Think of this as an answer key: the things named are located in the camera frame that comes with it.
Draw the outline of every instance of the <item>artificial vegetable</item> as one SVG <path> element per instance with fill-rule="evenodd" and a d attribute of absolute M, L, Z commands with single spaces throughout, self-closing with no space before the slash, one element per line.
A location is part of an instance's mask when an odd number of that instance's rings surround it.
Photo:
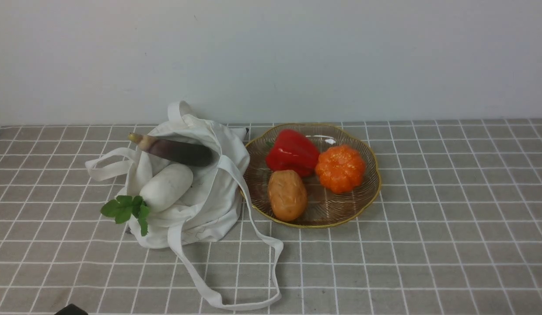
<path fill-rule="evenodd" d="M 315 173 L 319 182 L 333 193 L 353 190 L 363 181 L 366 163 L 360 153 L 348 145 L 334 146 L 321 153 Z"/>
<path fill-rule="evenodd" d="M 100 212 L 106 217 L 115 218 L 117 224 L 129 221 L 133 215 L 139 222 L 140 235 L 144 237 L 148 233 L 147 216 L 150 209 L 141 196 L 117 196 L 103 205 Z"/>
<path fill-rule="evenodd" d="M 317 165 L 319 150 L 303 134 L 285 129 L 281 131 L 273 144 L 265 162 L 269 169 L 293 170 L 300 177 L 313 174 Z"/>
<path fill-rule="evenodd" d="M 129 140 L 136 143 L 142 151 L 191 167 L 206 167 L 213 162 L 213 152 L 203 145 L 160 139 L 133 132 L 129 133 Z"/>
<path fill-rule="evenodd" d="M 269 200 L 277 219 L 293 221 L 308 206 L 308 193 L 302 179 L 293 170 L 279 170 L 269 180 Z"/>
<path fill-rule="evenodd" d="M 101 207 L 101 214 L 113 217 L 115 223 L 137 219 L 140 234 L 148 233 L 147 216 L 169 208 L 191 187 L 193 172 L 182 164 L 170 164 L 148 181 L 138 196 L 117 196 Z"/>
<path fill-rule="evenodd" d="M 191 187 L 193 172 L 183 164 L 170 164 L 158 172 L 140 190 L 153 213 L 166 210 Z"/>

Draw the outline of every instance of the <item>bell pepper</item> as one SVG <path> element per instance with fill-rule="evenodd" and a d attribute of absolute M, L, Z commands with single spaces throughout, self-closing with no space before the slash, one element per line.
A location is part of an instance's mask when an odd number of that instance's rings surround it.
<path fill-rule="evenodd" d="M 265 158 L 267 166 L 273 170 L 293 170 L 300 177 L 313 174 L 319 150 L 303 134 L 285 129 L 276 137 L 269 155 Z"/>

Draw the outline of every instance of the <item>gold rim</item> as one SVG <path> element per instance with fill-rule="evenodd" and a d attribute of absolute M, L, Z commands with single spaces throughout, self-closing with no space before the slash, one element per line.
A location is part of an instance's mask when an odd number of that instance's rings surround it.
<path fill-rule="evenodd" d="M 292 223 L 288 223 L 288 222 L 284 222 L 284 221 L 280 221 L 274 217 L 271 217 L 270 215 L 267 215 L 265 212 L 261 211 L 261 209 L 259 209 L 257 206 L 253 205 L 252 206 L 259 212 L 261 213 L 261 215 L 263 215 L 264 217 L 268 218 L 268 219 L 271 219 L 272 221 L 275 221 L 277 223 L 280 223 L 280 224 L 284 224 L 286 226 L 289 226 L 289 227 L 294 227 L 294 228 L 300 228 L 300 229 L 324 229 L 324 228 L 332 228 L 332 227 L 336 227 L 337 225 L 341 225 L 343 223 L 347 223 L 351 220 L 353 220 L 354 218 L 358 217 L 360 214 L 362 214 L 362 212 L 368 208 L 376 199 L 377 197 L 379 196 L 379 192 L 381 190 L 381 174 L 379 173 L 379 166 L 378 166 L 378 159 L 377 157 L 375 156 L 375 153 L 374 151 L 371 149 L 371 147 L 366 143 L 366 142 L 363 142 L 361 141 L 360 139 L 357 139 L 353 136 L 351 136 L 351 134 L 349 134 L 348 132 L 344 131 L 343 129 L 333 125 L 333 124 L 325 124 L 325 123 L 285 123 L 285 124 L 279 124 L 273 128 L 270 128 L 269 130 L 267 130 L 264 134 L 262 134 L 261 136 L 249 141 L 245 147 L 247 148 L 249 145 L 251 145 L 251 143 L 253 143 L 254 141 L 257 141 L 259 140 L 260 138 L 263 138 L 265 137 L 265 135 L 267 135 L 268 133 L 270 133 L 271 131 L 279 128 L 279 127 L 283 127 L 283 126 L 288 126 L 288 125 L 292 125 L 292 124 L 296 124 L 296 125 L 305 125 L 305 126 L 329 126 L 329 127 L 333 127 L 337 130 L 339 130 L 340 132 L 342 132 L 343 134 L 345 134 L 347 137 L 349 138 L 352 138 L 353 140 L 355 141 L 358 141 L 360 143 L 362 143 L 365 147 L 367 147 L 370 152 L 371 152 L 371 155 L 372 157 L 374 158 L 374 162 L 375 162 L 375 173 L 377 174 L 378 176 L 378 188 L 374 194 L 374 197 L 372 197 L 372 199 L 364 206 L 362 207 L 362 209 L 360 209 L 359 211 L 357 211 L 357 213 L 355 215 L 353 215 L 352 217 L 348 218 L 348 219 L 345 219 L 343 221 L 339 221 L 339 222 L 335 222 L 335 223 L 332 223 L 332 224 L 325 224 L 325 225 L 299 225 L 299 224 L 292 224 Z M 240 193 L 241 193 L 241 196 L 245 199 L 245 195 L 243 194 L 243 191 L 240 190 Z"/>

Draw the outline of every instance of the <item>grid tablecloth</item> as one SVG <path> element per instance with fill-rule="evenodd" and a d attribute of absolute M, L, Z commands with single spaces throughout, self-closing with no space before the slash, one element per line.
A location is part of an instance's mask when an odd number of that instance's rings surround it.
<path fill-rule="evenodd" d="M 542 314 L 542 119 L 333 124 L 375 151 L 381 195 L 331 229 L 255 212 L 285 249 L 283 298 L 251 313 Z M 274 124 L 229 125 L 250 127 L 253 139 Z M 228 313 L 201 300 L 169 249 L 143 249 L 99 213 L 124 178 L 92 181 L 84 162 L 152 127 L 0 127 L 1 315 L 67 303 L 102 314 Z M 273 294 L 271 253 L 249 221 L 184 249 L 225 302 Z"/>

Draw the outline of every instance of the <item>purple eggplant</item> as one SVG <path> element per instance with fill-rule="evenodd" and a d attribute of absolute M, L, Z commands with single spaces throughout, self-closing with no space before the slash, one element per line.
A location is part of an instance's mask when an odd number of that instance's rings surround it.
<path fill-rule="evenodd" d="M 212 150 L 203 145 L 161 139 L 133 132 L 129 133 L 129 140 L 136 143 L 136 146 L 144 152 L 191 167 L 206 167 L 213 162 Z"/>

